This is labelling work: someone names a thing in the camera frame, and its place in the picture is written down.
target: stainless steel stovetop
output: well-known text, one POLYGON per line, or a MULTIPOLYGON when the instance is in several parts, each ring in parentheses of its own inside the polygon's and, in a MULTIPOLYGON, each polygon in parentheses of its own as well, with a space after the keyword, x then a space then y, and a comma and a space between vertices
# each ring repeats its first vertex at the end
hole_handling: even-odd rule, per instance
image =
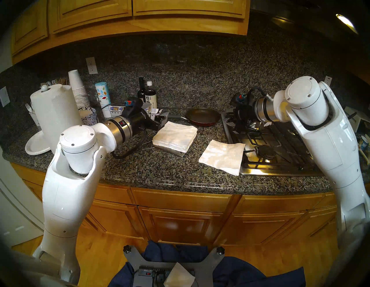
POLYGON ((241 175, 322 176, 291 123, 272 123, 254 130, 235 130, 231 114, 222 113, 228 143, 244 143, 241 175))

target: blue fabric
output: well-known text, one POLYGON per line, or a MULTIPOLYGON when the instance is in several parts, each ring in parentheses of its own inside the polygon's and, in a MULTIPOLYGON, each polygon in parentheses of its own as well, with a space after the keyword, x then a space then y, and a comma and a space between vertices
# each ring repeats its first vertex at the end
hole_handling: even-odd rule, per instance
MULTIPOLYGON (((147 261, 155 262, 201 262, 208 255, 206 246, 170 245, 148 242, 142 256, 147 261)), ((124 267, 113 277, 108 287, 131 287, 134 269, 126 262, 124 267)), ((213 271, 214 287, 304 287, 306 286, 303 267, 291 272, 266 277, 256 267, 235 258, 225 256, 213 271)))

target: white napkin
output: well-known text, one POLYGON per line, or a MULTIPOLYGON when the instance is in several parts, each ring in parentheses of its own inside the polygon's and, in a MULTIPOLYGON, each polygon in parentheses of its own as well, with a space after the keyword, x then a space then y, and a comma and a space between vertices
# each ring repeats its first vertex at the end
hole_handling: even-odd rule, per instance
POLYGON ((153 137, 156 146, 168 147, 186 153, 196 137, 198 129, 168 121, 153 137))
POLYGON ((191 275, 180 263, 176 263, 169 273, 165 287, 191 287, 195 277, 191 275))
POLYGON ((245 144, 224 144, 211 140, 199 159, 200 163, 239 175, 245 144))

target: black knob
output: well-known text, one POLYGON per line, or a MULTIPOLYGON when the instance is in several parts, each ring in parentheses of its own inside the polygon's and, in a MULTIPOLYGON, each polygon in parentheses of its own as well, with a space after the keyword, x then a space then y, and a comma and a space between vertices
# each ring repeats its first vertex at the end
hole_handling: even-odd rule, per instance
POLYGON ((225 248, 223 247, 217 247, 216 252, 218 255, 224 255, 225 254, 225 248))
POLYGON ((123 252, 124 253, 130 253, 131 252, 131 246, 130 245, 125 245, 124 247, 123 247, 123 252))

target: paper towel roll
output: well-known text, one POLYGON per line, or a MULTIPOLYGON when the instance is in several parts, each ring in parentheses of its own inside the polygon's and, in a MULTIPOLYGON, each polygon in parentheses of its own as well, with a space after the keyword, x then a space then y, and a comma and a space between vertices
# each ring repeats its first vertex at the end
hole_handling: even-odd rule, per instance
POLYGON ((32 108, 44 133, 45 140, 55 154, 60 134, 71 126, 82 124, 71 86, 52 85, 31 95, 32 108))

